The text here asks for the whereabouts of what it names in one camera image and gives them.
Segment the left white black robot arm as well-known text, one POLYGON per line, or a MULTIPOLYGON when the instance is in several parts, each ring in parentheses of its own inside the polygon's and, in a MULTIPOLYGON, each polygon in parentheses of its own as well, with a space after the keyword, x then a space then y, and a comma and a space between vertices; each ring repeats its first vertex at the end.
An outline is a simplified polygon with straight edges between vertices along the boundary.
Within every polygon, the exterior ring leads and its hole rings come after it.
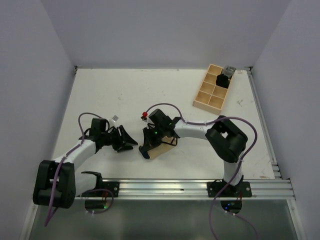
POLYGON ((34 204, 68 209, 75 197, 85 192, 95 197, 101 195, 104 190, 101 174, 83 171, 81 177, 92 179, 81 181, 76 177, 77 169, 105 146, 120 153, 138 145, 122 125, 110 130, 105 125, 91 126, 86 132, 88 135, 81 137, 68 152, 39 164, 32 196, 34 204))

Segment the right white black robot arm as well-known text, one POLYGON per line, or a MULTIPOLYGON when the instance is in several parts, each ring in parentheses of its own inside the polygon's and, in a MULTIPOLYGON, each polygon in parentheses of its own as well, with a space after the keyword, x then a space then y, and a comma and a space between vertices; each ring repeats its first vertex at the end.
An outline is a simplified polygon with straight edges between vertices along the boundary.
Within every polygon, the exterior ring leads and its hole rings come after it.
POLYGON ((151 159, 151 152, 165 145, 173 146, 180 138, 207 140, 216 154, 223 160, 223 192, 235 196, 243 180, 240 158, 246 148, 248 137, 232 121, 219 116, 217 122, 185 123, 181 117, 150 116, 143 128, 143 145, 139 147, 145 159, 151 159))

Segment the beige underwear with navy trim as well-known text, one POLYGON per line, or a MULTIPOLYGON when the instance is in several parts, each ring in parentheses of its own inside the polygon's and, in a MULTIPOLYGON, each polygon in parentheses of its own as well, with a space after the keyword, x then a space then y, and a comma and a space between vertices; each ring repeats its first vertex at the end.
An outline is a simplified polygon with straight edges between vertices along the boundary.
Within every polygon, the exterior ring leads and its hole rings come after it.
POLYGON ((151 145, 149 142, 144 142, 139 147, 141 155, 147 160, 153 160, 164 153, 167 153, 172 148, 178 145, 178 138, 164 137, 161 139, 160 144, 151 145))

